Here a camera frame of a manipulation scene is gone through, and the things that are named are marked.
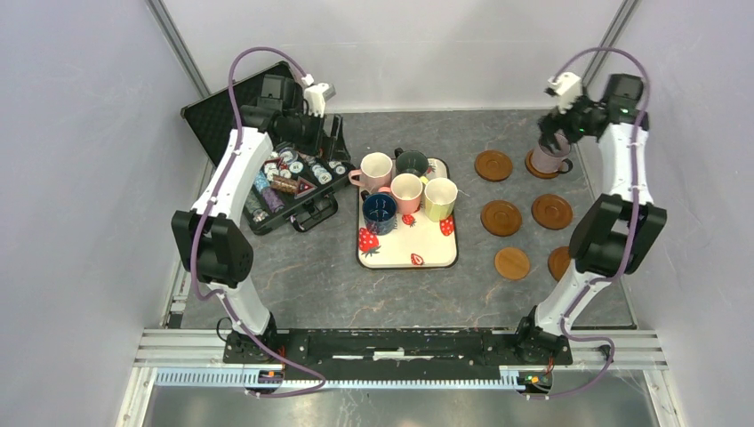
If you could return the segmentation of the black poker chip case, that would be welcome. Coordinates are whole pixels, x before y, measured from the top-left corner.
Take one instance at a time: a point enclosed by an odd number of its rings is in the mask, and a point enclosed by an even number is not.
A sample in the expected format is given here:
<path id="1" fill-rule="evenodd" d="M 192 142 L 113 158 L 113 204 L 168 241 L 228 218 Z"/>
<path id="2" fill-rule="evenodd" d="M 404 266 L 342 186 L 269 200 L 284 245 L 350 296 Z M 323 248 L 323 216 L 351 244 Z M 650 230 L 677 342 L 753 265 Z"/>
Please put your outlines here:
<path id="1" fill-rule="evenodd" d="M 227 147 L 236 140 L 232 129 L 241 124 L 239 109 L 261 89 L 265 75 L 290 77 L 298 73 L 284 61 L 233 84 L 209 97 L 190 104 L 180 112 L 213 165 L 219 165 Z M 330 136 L 333 117 L 326 114 L 324 130 Z M 273 146 L 245 201 L 243 214 L 256 235 L 265 235 L 291 225 L 304 232 L 329 219 L 338 211 L 337 191 L 349 186 L 352 162 L 332 161 L 305 155 L 292 148 Z"/>

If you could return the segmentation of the purple glass mug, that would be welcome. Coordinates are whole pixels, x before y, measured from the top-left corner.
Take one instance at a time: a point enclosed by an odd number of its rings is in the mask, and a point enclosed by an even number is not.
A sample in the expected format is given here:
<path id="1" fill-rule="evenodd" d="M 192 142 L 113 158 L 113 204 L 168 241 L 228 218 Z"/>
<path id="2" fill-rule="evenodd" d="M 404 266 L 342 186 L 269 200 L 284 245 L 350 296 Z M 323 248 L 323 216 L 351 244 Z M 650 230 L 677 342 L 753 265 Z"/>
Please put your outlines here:
<path id="1" fill-rule="evenodd" d="M 533 167 L 542 173 L 554 173 L 560 171 L 561 174 L 570 173 L 574 164 L 569 158 L 571 146 L 567 138 L 561 133 L 554 134 L 555 148 L 550 149 L 545 145 L 545 137 L 541 136 L 537 145 L 532 149 Z"/>

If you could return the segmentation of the dark brown wooden coaster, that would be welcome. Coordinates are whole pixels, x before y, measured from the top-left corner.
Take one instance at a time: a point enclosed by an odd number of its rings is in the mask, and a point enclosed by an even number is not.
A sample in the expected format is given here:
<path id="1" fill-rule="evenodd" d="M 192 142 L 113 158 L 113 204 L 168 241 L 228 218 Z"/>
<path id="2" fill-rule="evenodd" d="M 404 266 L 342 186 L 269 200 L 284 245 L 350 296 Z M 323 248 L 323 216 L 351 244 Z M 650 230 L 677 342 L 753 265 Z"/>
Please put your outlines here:
<path id="1" fill-rule="evenodd" d="M 486 181 L 504 181 L 513 172 L 511 159 L 499 150 L 489 149 L 479 153 L 474 163 L 475 171 Z"/>
<path id="2" fill-rule="evenodd" d="M 561 175 L 560 171 L 555 171 L 554 173 L 542 173 L 542 172 L 538 171 L 537 169 L 535 169 L 533 167 L 532 158 L 533 158 L 533 150 L 529 150 L 527 152 L 527 154 L 526 154 L 524 163 L 525 163 L 526 170 L 532 176 L 534 176 L 534 177 L 536 177 L 538 179 L 542 179 L 542 180 L 550 180 L 550 179 L 554 179 L 554 178 L 558 177 L 559 175 Z"/>
<path id="3" fill-rule="evenodd" d="M 548 230 L 562 230 L 569 226 L 574 219 L 574 212 L 570 204 L 555 194 L 544 194 L 537 197 L 531 206 L 533 219 Z"/>
<path id="4" fill-rule="evenodd" d="M 493 200 L 482 208 L 480 221 L 489 233 L 498 237 L 508 237 L 519 231 L 523 217 L 509 201 Z"/>
<path id="5" fill-rule="evenodd" d="M 560 246 L 554 249 L 548 258 L 550 275 L 558 282 L 566 273 L 571 262 L 568 246 Z"/>

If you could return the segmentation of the strawberry pattern white tray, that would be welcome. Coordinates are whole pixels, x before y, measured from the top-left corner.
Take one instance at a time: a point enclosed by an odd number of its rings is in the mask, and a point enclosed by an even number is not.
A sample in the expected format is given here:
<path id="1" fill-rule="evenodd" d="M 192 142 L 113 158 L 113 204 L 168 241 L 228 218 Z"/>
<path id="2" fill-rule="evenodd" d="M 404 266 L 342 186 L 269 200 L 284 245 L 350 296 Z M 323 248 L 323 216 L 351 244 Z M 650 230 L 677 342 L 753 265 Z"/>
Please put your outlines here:
<path id="1" fill-rule="evenodd" d="M 435 178 L 449 179 L 447 165 L 443 160 L 432 157 L 428 160 L 428 173 L 420 177 L 424 184 L 423 193 L 428 181 Z M 391 195 L 389 186 L 375 193 L 384 192 Z M 424 213 L 422 193 L 419 210 L 408 215 L 397 213 L 397 228 L 387 235 L 375 236 L 365 228 L 361 213 L 361 194 L 366 190 L 357 188 L 357 260 L 363 267 L 372 270 L 394 270 L 447 268 L 455 264 L 458 248 L 453 214 L 441 222 L 430 221 Z"/>

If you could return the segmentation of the light brown wooden coaster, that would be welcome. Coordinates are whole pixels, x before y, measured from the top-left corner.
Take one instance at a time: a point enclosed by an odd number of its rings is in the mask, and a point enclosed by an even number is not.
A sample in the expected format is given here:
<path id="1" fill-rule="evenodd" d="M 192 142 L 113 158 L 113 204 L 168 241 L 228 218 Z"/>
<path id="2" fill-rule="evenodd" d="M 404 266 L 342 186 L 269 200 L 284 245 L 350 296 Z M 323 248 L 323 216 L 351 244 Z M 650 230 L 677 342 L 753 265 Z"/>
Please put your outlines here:
<path id="1" fill-rule="evenodd" d="M 531 269 L 527 254 L 516 247 L 504 247 L 494 257 L 497 272 L 508 280 L 525 278 Z"/>

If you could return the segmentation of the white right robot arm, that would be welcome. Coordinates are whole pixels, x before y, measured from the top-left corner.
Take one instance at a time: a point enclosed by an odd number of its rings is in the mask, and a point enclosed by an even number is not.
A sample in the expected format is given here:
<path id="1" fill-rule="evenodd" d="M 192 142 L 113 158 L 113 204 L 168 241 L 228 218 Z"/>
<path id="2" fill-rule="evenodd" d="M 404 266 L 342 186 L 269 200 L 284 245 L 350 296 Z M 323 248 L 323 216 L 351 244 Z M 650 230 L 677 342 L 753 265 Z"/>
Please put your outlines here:
<path id="1" fill-rule="evenodd" d="M 525 363 L 565 352 L 575 319 L 600 291 L 640 266 L 667 222 L 646 181 L 649 118 L 641 99 L 647 87 L 640 77 L 612 74 L 594 101 L 574 73 L 549 81 L 546 92 L 557 105 L 538 122 L 539 147 L 555 154 L 595 138 L 603 190 L 574 229 L 563 277 L 519 322 L 513 349 Z"/>

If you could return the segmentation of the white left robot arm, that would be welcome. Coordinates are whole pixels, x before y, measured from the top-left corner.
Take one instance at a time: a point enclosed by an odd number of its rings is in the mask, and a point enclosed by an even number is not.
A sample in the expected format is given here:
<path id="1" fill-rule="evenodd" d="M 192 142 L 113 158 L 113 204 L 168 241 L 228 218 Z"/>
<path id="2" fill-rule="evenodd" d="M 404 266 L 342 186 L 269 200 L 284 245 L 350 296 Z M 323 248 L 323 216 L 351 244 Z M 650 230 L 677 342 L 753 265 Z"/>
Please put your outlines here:
<path id="1" fill-rule="evenodd" d="M 334 116 L 330 135 L 324 135 L 325 105 L 335 95 L 333 85 L 315 83 L 306 75 L 301 83 L 274 77 L 271 93 L 254 104 L 239 106 L 230 86 L 234 123 L 229 145 L 207 189 L 190 211 L 177 211 L 172 231 L 191 284 L 205 283 L 232 320 L 247 335 L 245 350 L 258 362 L 269 362 L 279 351 L 275 322 L 262 304 L 250 272 L 253 249 L 239 229 L 245 201 L 269 155 L 290 148 L 302 157 L 339 161 L 351 167 L 341 136 L 340 116 Z"/>

